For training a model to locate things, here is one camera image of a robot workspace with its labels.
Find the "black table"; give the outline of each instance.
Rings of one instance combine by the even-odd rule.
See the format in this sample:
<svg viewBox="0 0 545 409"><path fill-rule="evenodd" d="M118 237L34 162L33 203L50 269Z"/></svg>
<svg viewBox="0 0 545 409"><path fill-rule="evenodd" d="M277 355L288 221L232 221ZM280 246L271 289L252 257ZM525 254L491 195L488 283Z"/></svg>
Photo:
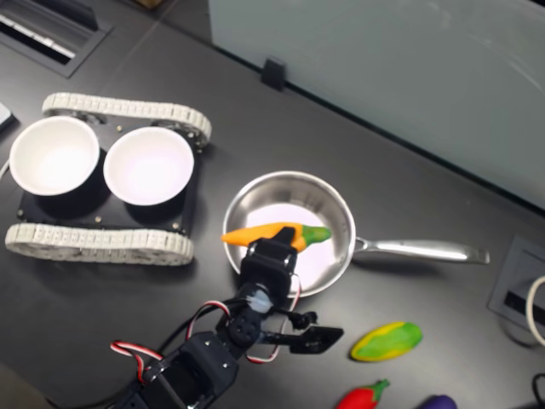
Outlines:
<svg viewBox="0 0 545 409"><path fill-rule="evenodd" d="M215 407L333 407L349 389L384 377L392 387L382 407L391 409L415 407L432 394L451 395L466 408L532 401L530 379L543 370L542 352L510 341L486 304L513 236L545 245L541 217L300 95L268 89L244 66L158 23L156 14L97 3L116 29L70 80L0 47L0 98L21 121L1 136L0 161L55 91L197 108L214 131L193 225L196 262L184 268L43 262L1 248L2 362L61 405L116 391L135 366L109 342L155 348L202 302L230 297L233 272L219 240L230 200L257 176L302 170L338 189L363 237L480 245L492 263L354 262L335 285L300 304L301 311L316 310L321 324L342 326L344 338L320 356L284 351L269 365L242 363L238 382ZM6 176L0 232L16 221L20 196ZM416 322L422 344L378 364L347 358L361 335L394 320Z"/></svg>

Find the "toy carrot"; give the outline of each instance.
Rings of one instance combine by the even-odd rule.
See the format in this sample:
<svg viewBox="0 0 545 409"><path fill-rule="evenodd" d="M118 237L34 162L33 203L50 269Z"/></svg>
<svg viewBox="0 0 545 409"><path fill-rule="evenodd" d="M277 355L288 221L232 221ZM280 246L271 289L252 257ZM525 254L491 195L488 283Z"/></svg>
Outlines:
<svg viewBox="0 0 545 409"><path fill-rule="evenodd" d="M313 243L321 243L331 237L331 231L328 228L313 228L300 223L271 223L256 226L254 228L240 228L221 236L221 241L229 245L248 246L257 239L270 239L274 237L282 228L294 228L295 235L291 241L292 247L301 252Z"/></svg>
<svg viewBox="0 0 545 409"><path fill-rule="evenodd" d="M336 409L375 409L384 388L390 385L387 379L374 385L362 386L351 391L341 400Z"/></svg>

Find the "stainless steel pan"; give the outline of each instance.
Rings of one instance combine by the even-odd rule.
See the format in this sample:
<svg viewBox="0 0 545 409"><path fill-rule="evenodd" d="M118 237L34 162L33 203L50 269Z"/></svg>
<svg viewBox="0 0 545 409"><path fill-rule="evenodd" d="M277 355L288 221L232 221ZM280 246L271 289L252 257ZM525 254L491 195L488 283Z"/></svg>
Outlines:
<svg viewBox="0 0 545 409"><path fill-rule="evenodd" d="M330 240L311 245L297 258L302 297L311 296L335 283L354 252L380 251L446 262L489 262L488 252L467 245L432 240L370 241L356 237L352 213L341 195L316 176L294 171L259 177L238 192L223 221L223 233L272 222L298 222L327 226ZM239 267L246 248L225 245L232 267ZM296 283L291 289L295 295Z"/></svg>

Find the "black cable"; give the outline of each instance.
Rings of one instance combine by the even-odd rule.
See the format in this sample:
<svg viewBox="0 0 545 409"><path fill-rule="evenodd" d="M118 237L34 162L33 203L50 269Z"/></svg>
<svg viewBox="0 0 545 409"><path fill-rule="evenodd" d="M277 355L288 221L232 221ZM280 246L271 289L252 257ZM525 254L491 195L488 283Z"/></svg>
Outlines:
<svg viewBox="0 0 545 409"><path fill-rule="evenodd" d="M226 301L222 301L224 304L226 304L227 306L228 305L235 305L235 304L240 304L240 303L244 303L246 302L246 300L244 298L231 298L229 300L226 300ZM219 307L216 307L214 305L210 305L209 307L205 308L199 315L198 317L199 318L202 318L204 317L206 314L209 314L211 313L212 311L215 311L216 309L218 309ZM178 326L178 328L176 328L168 337L167 339L164 340L164 342L159 346L158 349L156 349L156 352L158 354L163 354L164 350L166 348L169 347L169 345L189 326L189 324L191 323L191 321L193 320L193 318L195 318L195 315L197 315L197 313L193 314L188 320L184 321L183 323L180 324L180 326ZM63 406L58 406L56 405L53 401L45 398L46 402L48 402L54 409L93 409L95 407L98 407L98 406L103 406L103 405L108 405L110 404L110 406L108 408L110 408L112 406L112 403L115 401L115 400L119 400L121 397L123 397L123 395L125 394L125 391L127 390L127 388L130 386L130 384L128 384L127 386L124 386L122 389L120 389L118 392L116 392L115 394L113 395L110 395L102 400L98 400L96 402L91 402L91 403L88 403L86 405L82 405L82 406L72 406L72 407L63 407Z"/></svg>
<svg viewBox="0 0 545 409"><path fill-rule="evenodd" d="M539 405L539 409L545 409L545 401L543 401L542 396L539 393L539 388L537 387L537 381L539 381L540 377L545 377L545 373L538 373L531 379L531 391L534 393L534 396L536 397L537 404Z"/></svg>

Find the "white tread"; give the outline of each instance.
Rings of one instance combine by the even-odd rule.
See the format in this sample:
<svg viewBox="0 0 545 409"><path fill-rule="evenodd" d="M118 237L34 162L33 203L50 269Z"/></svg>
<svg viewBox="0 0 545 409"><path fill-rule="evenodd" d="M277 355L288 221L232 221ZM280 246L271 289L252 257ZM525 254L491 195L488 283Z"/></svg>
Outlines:
<svg viewBox="0 0 545 409"><path fill-rule="evenodd" d="M6 247L24 256L66 262L180 266L193 259L190 239L161 230L93 230L20 223L9 228Z"/></svg>
<svg viewBox="0 0 545 409"><path fill-rule="evenodd" d="M212 135L212 124L199 111L183 105L163 102L130 101L103 96L57 92L43 102L42 112L55 115L72 111L91 115L112 115L126 118L145 118L151 121L167 121L176 128L196 134L201 147L208 144Z"/></svg>

